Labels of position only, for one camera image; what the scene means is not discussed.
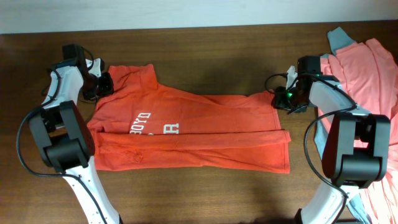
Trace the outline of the orange soccer t-shirt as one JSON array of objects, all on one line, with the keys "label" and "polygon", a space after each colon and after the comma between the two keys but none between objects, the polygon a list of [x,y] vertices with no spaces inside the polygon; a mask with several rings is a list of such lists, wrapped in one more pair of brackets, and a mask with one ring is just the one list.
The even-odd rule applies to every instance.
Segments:
[{"label": "orange soccer t-shirt", "polygon": [[114,93],[88,128],[99,170],[213,166],[287,174],[289,132],[268,92],[196,95],[160,84],[152,65],[112,66]]}]

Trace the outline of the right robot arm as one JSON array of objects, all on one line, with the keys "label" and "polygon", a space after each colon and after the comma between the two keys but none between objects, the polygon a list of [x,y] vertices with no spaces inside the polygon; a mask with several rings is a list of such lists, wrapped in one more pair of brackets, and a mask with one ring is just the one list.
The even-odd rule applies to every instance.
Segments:
[{"label": "right robot arm", "polygon": [[308,162],[321,180],[311,201],[298,209],[294,223],[338,223],[346,204],[361,189],[380,181],[387,171],[390,119],[362,108],[333,75],[321,71],[319,56],[304,56],[282,74],[285,86],[276,88],[271,105],[288,113],[308,107],[322,112],[306,128],[326,118],[331,127],[321,154],[322,171]]}]

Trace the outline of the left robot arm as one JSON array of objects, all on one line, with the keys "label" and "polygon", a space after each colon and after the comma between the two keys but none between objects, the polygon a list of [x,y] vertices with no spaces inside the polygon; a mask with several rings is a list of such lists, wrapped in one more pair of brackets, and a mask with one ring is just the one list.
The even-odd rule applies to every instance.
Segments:
[{"label": "left robot arm", "polygon": [[78,44],[62,47],[63,59],[50,68],[51,83],[44,102],[24,118],[52,177],[67,181],[88,223],[122,223],[111,205],[95,167],[95,143],[81,116],[80,96],[98,102],[113,94],[113,80],[104,61]]}]

